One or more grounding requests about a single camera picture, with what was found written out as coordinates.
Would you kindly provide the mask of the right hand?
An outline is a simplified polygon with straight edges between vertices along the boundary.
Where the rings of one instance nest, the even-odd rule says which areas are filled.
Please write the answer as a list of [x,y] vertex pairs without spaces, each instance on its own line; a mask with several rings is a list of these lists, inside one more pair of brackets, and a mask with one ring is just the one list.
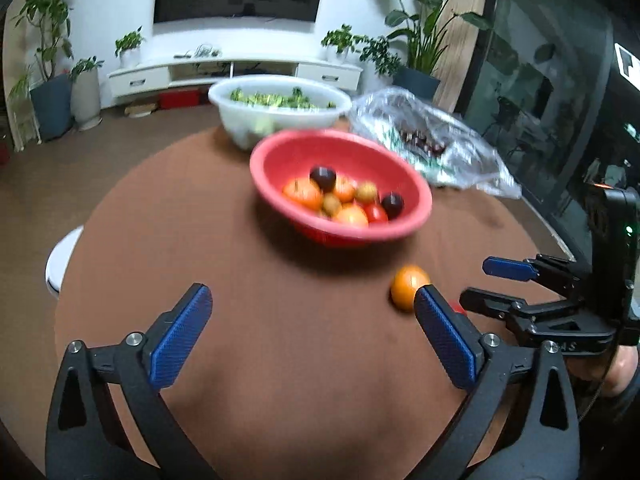
[[595,358],[569,358],[570,374],[586,382],[602,382],[604,396],[619,396],[631,383],[638,367],[637,347],[619,346],[611,354]]

